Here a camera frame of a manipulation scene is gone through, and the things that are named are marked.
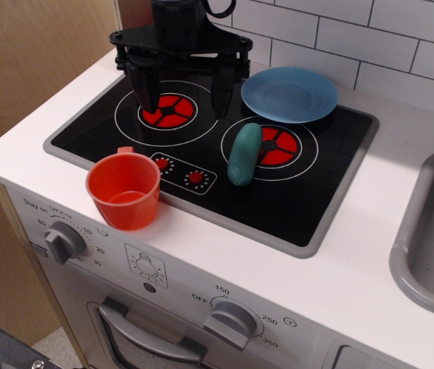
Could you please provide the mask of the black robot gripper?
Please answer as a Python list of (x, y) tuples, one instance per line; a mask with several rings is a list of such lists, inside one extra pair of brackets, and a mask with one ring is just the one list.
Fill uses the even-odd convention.
[(249, 77), (248, 53), (253, 42), (218, 28), (207, 16), (226, 18), (235, 7), (232, 1), (227, 9), (215, 13), (207, 1), (153, 1), (152, 24), (110, 34), (118, 51), (118, 69), (133, 64), (127, 66), (128, 78), (145, 111), (156, 112), (160, 98), (159, 75), (152, 68), (182, 68), (195, 74), (214, 74), (211, 98), (215, 118), (227, 114), (236, 79)]

